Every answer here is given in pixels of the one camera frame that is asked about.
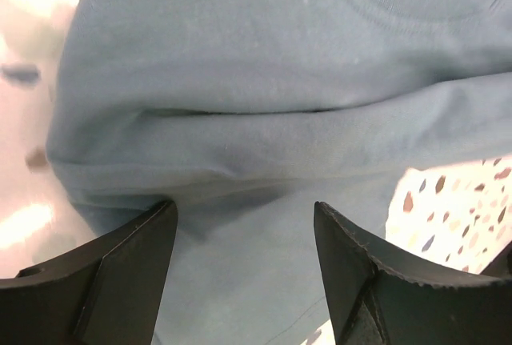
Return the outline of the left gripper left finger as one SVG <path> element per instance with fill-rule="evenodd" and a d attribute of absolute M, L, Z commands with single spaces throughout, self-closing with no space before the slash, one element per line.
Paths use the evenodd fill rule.
<path fill-rule="evenodd" d="M 1 281 L 3 344 L 149 344 L 178 224 L 158 203 L 110 233 Z"/>

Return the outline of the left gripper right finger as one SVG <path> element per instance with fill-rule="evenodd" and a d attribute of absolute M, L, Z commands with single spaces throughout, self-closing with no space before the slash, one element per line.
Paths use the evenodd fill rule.
<path fill-rule="evenodd" d="M 509 344 L 511 279 L 432 263 L 314 206 L 336 344 Z"/>

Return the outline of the blue t-shirt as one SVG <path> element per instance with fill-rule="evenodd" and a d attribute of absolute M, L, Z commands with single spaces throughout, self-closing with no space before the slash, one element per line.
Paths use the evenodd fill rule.
<path fill-rule="evenodd" d="M 382 235 L 398 180 L 511 150 L 511 0 L 80 0 L 46 153 L 90 221 L 179 222 L 155 344 L 298 344 L 313 209 Z"/>

